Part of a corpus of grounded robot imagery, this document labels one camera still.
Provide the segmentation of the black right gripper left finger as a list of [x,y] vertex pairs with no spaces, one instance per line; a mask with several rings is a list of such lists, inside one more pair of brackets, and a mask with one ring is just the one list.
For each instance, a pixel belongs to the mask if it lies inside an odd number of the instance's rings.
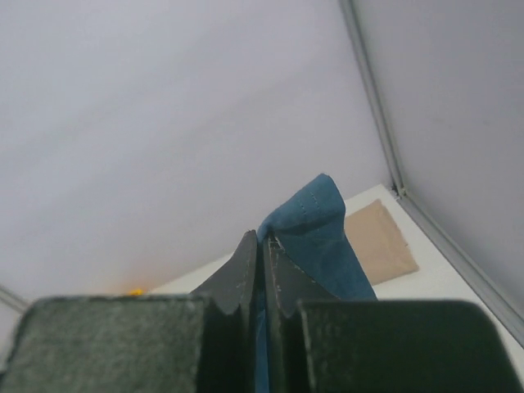
[[257,239],[186,295],[36,301],[2,361],[4,392],[252,392]]

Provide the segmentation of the dark blue t-shirt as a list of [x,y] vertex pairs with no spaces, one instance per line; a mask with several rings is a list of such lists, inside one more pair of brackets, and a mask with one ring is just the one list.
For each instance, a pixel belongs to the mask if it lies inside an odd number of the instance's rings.
[[342,300],[377,299],[344,229],[345,202],[334,182],[319,174],[269,214],[257,241],[273,234],[299,268]]

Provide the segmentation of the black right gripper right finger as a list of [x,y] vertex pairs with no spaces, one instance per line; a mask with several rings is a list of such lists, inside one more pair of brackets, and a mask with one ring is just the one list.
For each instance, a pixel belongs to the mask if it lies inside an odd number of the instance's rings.
[[496,326],[461,300],[343,301],[264,242],[272,392],[520,392]]

